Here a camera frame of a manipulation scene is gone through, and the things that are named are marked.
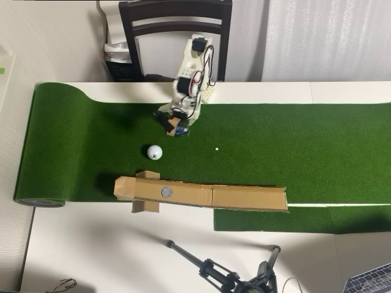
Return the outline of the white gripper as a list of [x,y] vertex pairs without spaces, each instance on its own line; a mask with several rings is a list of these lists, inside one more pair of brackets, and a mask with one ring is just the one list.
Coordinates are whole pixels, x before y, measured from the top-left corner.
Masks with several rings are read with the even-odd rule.
[[165,114],[168,114],[170,117],[179,118],[181,120],[188,120],[190,123],[193,123],[199,117],[200,106],[196,106],[194,103],[169,103],[161,106],[153,113],[153,116],[164,129],[171,129],[172,125],[170,124],[169,119]]

